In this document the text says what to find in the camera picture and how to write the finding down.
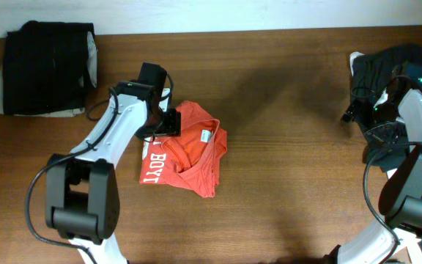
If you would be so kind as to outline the red orange t-shirt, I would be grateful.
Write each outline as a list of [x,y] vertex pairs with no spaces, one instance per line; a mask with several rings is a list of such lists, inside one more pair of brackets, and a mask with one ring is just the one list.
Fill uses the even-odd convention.
[[139,183],[184,188],[212,198],[219,185],[221,158],[227,152],[227,131],[195,102],[186,100],[177,111],[179,136],[144,143]]

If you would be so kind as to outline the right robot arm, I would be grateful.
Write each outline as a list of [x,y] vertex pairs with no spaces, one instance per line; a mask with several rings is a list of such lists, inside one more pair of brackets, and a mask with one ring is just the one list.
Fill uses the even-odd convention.
[[[355,96],[342,116],[364,127],[374,152],[366,159],[363,196],[374,222],[350,242],[337,246],[328,263],[386,263],[422,240],[422,77],[392,78],[381,95]],[[388,172],[378,206],[369,198],[372,165],[399,151],[405,159]]]

